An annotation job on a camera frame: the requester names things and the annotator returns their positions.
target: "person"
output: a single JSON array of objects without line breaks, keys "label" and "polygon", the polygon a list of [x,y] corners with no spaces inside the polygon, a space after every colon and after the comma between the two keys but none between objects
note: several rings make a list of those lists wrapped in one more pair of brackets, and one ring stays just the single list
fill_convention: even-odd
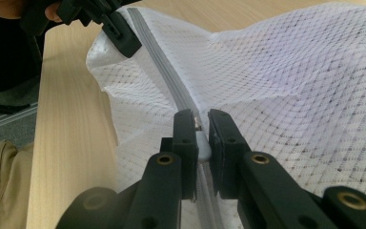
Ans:
[{"label": "person", "polygon": [[[27,35],[19,26],[29,0],[0,0],[0,92],[40,74],[35,64],[35,52]],[[60,22],[56,10],[59,2],[49,5],[45,14],[51,23],[48,29]],[[40,52],[44,51],[44,34],[36,37]]]},{"label": "person", "polygon": [[[27,6],[29,1],[22,0],[0,0],[0,18],[19,19]],[[60,22],[61,19],[56,14],[59,2],[49,5],[45,14],[51,21]]]},{"label": "person", "polygon": [[[27,4],[23,0],[0,0],[0,91],[39,74],[27,36],[19,26]],[[52,22],[60,22],[56,14],[58,5],[51,4],[45,10]],[[42,49],[44,35],[38,41]],[[0,141],[0,229],[26,228],[32,148],[30,144],[18,150],[7,140]]]}]

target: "black plastic part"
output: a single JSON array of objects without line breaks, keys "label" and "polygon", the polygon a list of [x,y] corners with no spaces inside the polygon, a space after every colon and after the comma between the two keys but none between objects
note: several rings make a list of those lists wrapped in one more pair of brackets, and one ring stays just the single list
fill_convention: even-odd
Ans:
[{"label": "black plastic part", "polygon": [[87,27],[90,22],[92,21],[91,18],[88,16],[88,14],[84,11],[84,10],[81,10],[78,15],[76,16],[76,18],[79,19],[79,21],[82,23],[82,25],[84,27]]},{"label": "black plastic part", "polygon": [[117,206],[117,194],[107,188],[92,188],[79,195],[62,218],[57,229],[109,229],[117,228],[116,218],[123,212]]},{"label": "black plastic part", "polygon": [[239,214],[243,228],[265,229],[266,221],[264,220],[260,210],[257,208],[257,204],[249,193],[244,180],[241,180],[239,187],[237,213]]},{"label": "black plastic part", "polygon": [[191,110],[183,110],[174,115],[173,153],[179,155],[182,160],[182,198],[195,199],[198,147]]},{"label": "black plastic part", "polygon": [[29,6],[20,19],[20,28],[22,28],[27,35],[38,36],[43,34],[49,24],[49,19],[47,19],[44,11],[47,6],[56,1],[57,0],[30,1]]},{"label": "black plastic part", "polygon": [[5,106],[5,105],[0,105],[0,114],[3,114],[3,115],[15,114],[17,112],[20,112],[20,111],[28,108],[29,106],[30,106],[30,104],[23,105],[23,106]]},{"label": "black plastic part", "polygon": [[132,57],[141,48],[141,42],[130,28],[124,17],[117,11],[103,18],[103,31],[114,46],[126,57]]},{"label": "black plastic part", "polygon": [[148,161],[123,228],[180,228],[181,160],[160,153]]},{"label": "black plastic part", "polygon": [[81,9],[84,13],[88,15],[88,17],[96,24],[101,24],[101,17],[105,15],[106,13],[109,13],[110,10],[106,9],[108,7],[108,4],[106,6],[101,6],[102,4],[106,4],[106,2],[100,1],[100,0],[64,0],[64,10],[62,10],[62,6],[60,5],[59,10],[60,14],[58,16],[62,17],[69,17],[67,21],[75,20],[76,18],[71,19],[70,15],[66,15],[67,11],[74,14],[74,11],[77,9]]},{"label": "black plastic part", "polygon": [[75,2],[73,0],[64,0],[59,5],[57,14],[61,18],[62,22],[69,25],[73,20],[75,20],[81,10],[81,7],[75,6]]},{"label": "black plastic part", "polygon": [[213,152],[210,167],[215,193],[219,192],[221,198],[236,199],[241,179],[239,162],[251,149],[229,114],[210,110],[209,119],[209,142]]},{"label": "black plastic part", "polygon": [[173,138],[162,137],[160,141],[160,153],[172,153],[173,152]]},{"label": "black plastic part", "polygon": [[325,190],[322,209],[339,228],[366,229],[366,195],[348,187]]},{"label": "black plastic part", "polygon": [[336,228],[273,156],[249,152],[242,160],[241,175],[268,228]]}]

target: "wooden table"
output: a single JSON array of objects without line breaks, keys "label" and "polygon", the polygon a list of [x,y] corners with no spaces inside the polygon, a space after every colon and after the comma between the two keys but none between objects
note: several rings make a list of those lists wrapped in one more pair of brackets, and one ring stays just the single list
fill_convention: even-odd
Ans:
[{"label": "wooden table", "polygon": [[[208,31],[238,30],[324,0],[144,0],[135,4]],[[366,0],[350,0],[366,5]],[[81,192],[114,187],[116,137],[108,97],[88,72],[86,55],[100,31],[91,24],[59,26],[46,36],[34,159],[29,229],[54,228]]]}]

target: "zipper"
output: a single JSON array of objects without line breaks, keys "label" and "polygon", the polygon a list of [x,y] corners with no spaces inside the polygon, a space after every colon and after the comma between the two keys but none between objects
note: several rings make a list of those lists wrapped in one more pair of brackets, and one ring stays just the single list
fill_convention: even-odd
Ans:
[{"label": "zipper", "polygon": [[180,79],[173,65],[162,52],[141,12],[136,8],[127,9],[142,44],[147,48],[157,69],[161,73],[172,94],[177,110],[191,109],[195,120],[199,164],[197,165],[197,200],[196,207],[203,229],[222,229],[222,218],[214,195],[213,178],[209,166],[211,148],[202,130],[201,119],[189,91]]}]

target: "white plastic bag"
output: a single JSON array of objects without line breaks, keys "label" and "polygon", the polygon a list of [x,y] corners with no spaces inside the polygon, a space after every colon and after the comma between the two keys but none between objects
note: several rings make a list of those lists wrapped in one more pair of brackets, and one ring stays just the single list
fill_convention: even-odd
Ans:
[{"label": "white plastic bag", "polygon": [[[153,10],[120,12],[143,47],[127,59],[101,33],[87,62],[111,99],[120,191],[172,135],[178,110],[194,109],[208,130],[214,108],[302,188],[366,194],[366,7],[324,4],[217,33]],[[225,228],[240,226],[234,205],[220,201]],[[183,228],[198,227],[187,209]]]}]

